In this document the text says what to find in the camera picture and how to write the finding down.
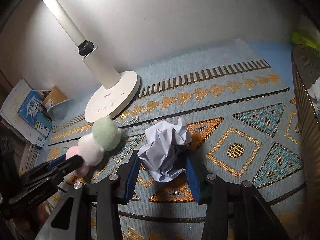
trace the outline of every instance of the plush ball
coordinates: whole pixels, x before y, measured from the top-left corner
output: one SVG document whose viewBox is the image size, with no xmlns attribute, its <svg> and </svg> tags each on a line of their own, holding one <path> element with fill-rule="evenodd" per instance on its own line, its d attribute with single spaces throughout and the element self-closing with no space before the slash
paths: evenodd
<svg viewBox="0 0 320 240">
<path fill-rule="evenodd" d="M 96 142 L 105 150 L 111 151 L 120 142 L 122 129 L 111 120 L 110 116 L 100 118 L 92 126 L 93 137 Z"/>
<path fill-rule="evenodd" d="M 104 149 L 96 142 L 92 133 L 79 139 L 78 149 L 79 155 L 89 166 L 96 166 L 103 159 Z"/>
<path fill-rule="evenodd" d="M 66 160 L 73 157 L 74 155 L 80 155 L 79 149 L 77 146 L 72 146 L 67 150 L 66 153 Z M 73 171 L 73 174 L 77 176 L 78 178 L 82 178 L 85 175 L 87 175 L 89 172 L 89 165 L 87 163 L 83 163 L 82 167 L 76 169 Z"/>
</svg>

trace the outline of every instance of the blue table surface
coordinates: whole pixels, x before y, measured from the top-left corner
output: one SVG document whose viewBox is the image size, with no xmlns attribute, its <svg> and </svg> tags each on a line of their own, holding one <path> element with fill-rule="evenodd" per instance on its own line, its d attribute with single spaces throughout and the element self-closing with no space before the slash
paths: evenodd
<svg viewBox="0 0 320 240">
<path fill-rule="evenodd" d="M 290 43 L 251 42 L 250 47 L 258 52 L 277 75 L 293 90 Z"/>
</svg>

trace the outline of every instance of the book cover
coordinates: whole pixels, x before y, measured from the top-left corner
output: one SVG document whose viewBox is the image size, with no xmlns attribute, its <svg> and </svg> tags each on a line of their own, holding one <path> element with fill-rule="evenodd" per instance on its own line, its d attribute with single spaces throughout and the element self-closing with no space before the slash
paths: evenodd
<svg viewBox="0 0 320 240">
<path fill-rule="evenodd" d="M 18 110 L 18 114 L 45 137 L 52 128 L 52 122 L 42 113 L 41 96 L 31 90 Z"/>
</svg>

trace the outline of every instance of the white lamp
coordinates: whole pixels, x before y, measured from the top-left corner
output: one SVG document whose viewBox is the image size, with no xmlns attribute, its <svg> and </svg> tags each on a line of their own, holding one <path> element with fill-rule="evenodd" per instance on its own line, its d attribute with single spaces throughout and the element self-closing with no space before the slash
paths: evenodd
<svg viewBox="0 0 320 240">
<path fill-rule="evenodd" d="M 134 71 L 118 73 L 99 57 L 98 48 L 87 41 L 69 15 L 57 0 L 43 0 L 53 16 L 60 23 L 72 41 L 85 56 L 82 60 L 99 80 L 102 86 L 89 100 L 84 112 L 87 122 L 95 122 L 101 117 L 119 114 L 133 99 L 140 85 L 140 78 Z"/>
</svg>

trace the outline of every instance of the white wall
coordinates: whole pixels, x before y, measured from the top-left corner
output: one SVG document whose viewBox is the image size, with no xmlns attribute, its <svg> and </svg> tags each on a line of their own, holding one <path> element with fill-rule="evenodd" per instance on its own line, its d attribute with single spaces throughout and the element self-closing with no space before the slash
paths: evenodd
<svg viewBox="0 0 320 240">
<path fill-rule="evenodd" d="M 58 1 L 120 72 L 215 41 L 288 41 L 300 15 L 289 0 Z M 98 83 L 81 59 L 41 0 L 23 0 L 0 34 L 0 68 L 13 85 L 25 78 L 75 97 Z"/>
</svg>

